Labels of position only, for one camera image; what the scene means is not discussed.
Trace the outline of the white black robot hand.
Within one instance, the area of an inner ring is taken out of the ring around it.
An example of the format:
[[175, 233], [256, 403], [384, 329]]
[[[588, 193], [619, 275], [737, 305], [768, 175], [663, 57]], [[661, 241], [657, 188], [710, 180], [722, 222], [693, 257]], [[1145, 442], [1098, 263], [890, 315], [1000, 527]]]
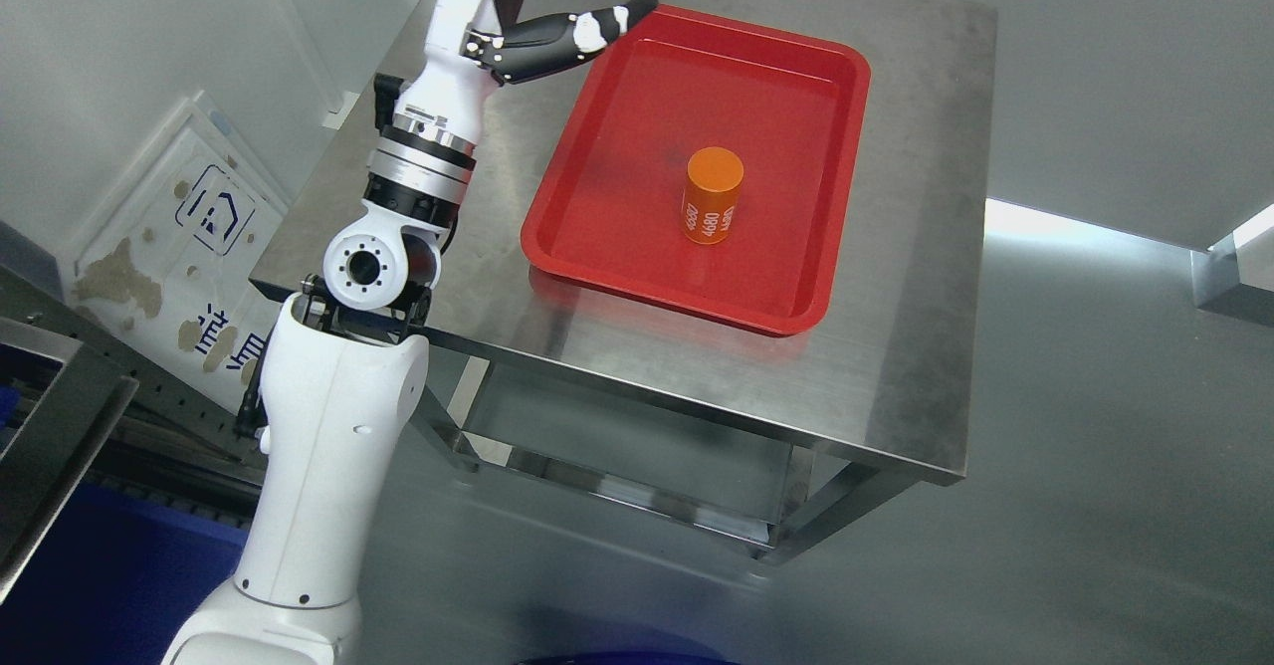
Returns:
[[485, 101], [505, 85], [540, 80], [600, 57], [659, 6], [628, 0], [591, 11], [520, 17], [525, 0], [434, 0], [419, 76], [377, 130], [420, 149], [436, 140], [470, 155]]

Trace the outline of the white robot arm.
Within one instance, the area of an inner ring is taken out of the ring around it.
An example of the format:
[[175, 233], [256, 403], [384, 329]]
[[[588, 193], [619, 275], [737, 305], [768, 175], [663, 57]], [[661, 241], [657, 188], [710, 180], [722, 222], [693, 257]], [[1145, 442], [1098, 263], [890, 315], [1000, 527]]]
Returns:
[[378, 130], [363, 215], [285, 299], [259, 366], [268, 475], [242, 555], [163, 662], [355, 660], [369, 525], [426, 389], [422, 318], [482, 135], [480, 116], [414, 108]]

